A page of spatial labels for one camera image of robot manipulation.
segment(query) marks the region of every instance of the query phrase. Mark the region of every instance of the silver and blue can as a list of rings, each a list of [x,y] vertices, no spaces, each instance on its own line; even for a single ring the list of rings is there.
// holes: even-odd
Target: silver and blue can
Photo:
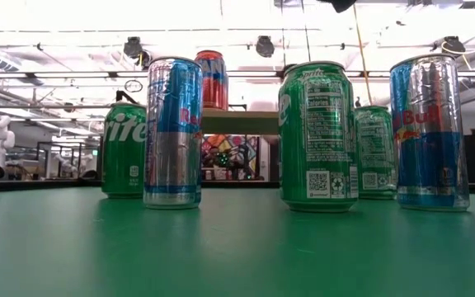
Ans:
[[[200,203],[201,67],[179,57],[149,65],[144,204],[188,209]]]
[[[465,211],[469,205],[458,72],[429,54],[391,69],[397,201],[404,208]]]

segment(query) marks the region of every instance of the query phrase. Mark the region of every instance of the can rim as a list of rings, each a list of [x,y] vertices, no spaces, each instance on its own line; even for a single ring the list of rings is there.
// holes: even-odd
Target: can rim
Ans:
[[[199,65],[199,63],[195,62],[193,59],[188,59],[188,58],[184,58],[184,57],[179,57],[179,56],[162,56],[162,57],[158,57],[154,60],[152,60],[149,64],[153,64],[154,62],[157,62],[157,61],[160,61],[160,60],[164,60],[164,59],[179,59],[179,60],[183,60],[183,61],[186,61],[186,62],[191,62],[197,66],[199,66],[199,68],[201,67],[201,65]]]
[[[342,68],[342,70],[346,71],[346,68],[344,67],[344,65],[338,63],[338,62],[333,62],[333,61],[326,61],[326,60],[321,60],[321,61],[310,61],[310,62],[304,62],[304,63],[301,63],[301,64],[296,64],[295,66],[293,67],[290,67],[289,69],[285,70],[284,72],[284,77],[287,75],[287,73],[289,73],[290,71],[293,71],[297,68],[300,68],[300,67],[303,67],[303,66],[308,66],[308,65],[314,65],[314,64],[329,64],[329,65],[335,65],[335,66],[338,66],[340,68]]]
[[[203,49],[201,51],[198,51],[197,54],[195,54],[195,55],[198,55],[200,53],[205,53],[205,52],[216,53],[216,54],[219,54],[221,57],[223,57],[223,54],[221,54],[217,50],[213,50],[213,49]]]
[[[369,108],[379,108],[379,109],[383,109],[383,110],[388,110],[388,108],[386,106],[361,106],[361,107],[357,107],[355,108],[356,111],[358,110],[364,110],[364,109],[369,109]]]
[[[452,58],[452,60],[455,61],[455,57],[452,55],[452,54],[445,54],[445,53],[435,53],[435,54],[420,54],[420,55],[417,55],[417,56],[414,56],[414,57],[411,57],[411,58],[408,58],[408,59],[404,59],[403,61],[397,63],[397,64],[394,64],[390,69],[389,71],[392,71],[394,68],[396,68],[397,66],[401,65],[401,64],[404,64],[406,62],[409,62],[409,61],[413,61],[413,60],[417,60],[417,59],[422,59],[422,58],[429,58],[429,57],[447,57],[447,58]]]
[[[146,106],[143,106],[143,105],[140,105],[140,104],[133,104],[133,103],[129,103],[129,102],[122,102],[122,101],[111,103],[111,107],[113,107],[113,106],[133,106],[133,107],[142,107],[142,108],[146,109]]]

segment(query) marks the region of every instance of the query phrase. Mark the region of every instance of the red can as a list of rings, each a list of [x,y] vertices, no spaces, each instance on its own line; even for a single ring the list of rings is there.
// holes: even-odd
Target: red can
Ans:
[[[228,110],[228,75],[223,55],[213,50],[197,53],[195,61],[203,72],[203,108]]]

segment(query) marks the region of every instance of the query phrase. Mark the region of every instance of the barcode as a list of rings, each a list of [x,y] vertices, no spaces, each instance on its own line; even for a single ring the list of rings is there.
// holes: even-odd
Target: barcode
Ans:
[[[351,198],[359,198],[359,174],[356,166],[350,167]]]
[[[364,172],[362,173],[362,188],[364,190],[375,190],[379,187],[377,183],[377,173]]]
[[[329,172],[308,171],[307,176],[307,198],[330,198]]]

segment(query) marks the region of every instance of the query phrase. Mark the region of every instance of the qr code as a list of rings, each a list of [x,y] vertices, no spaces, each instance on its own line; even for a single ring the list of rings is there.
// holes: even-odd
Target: qr code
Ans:
[[[307,197],[308,198],[331,198],[329,185],[329,172],[307,172]]]
[[[362,173],[362,187],[364,190],[375,190],[379,187],[377,183],[377,173],[364,172]]]

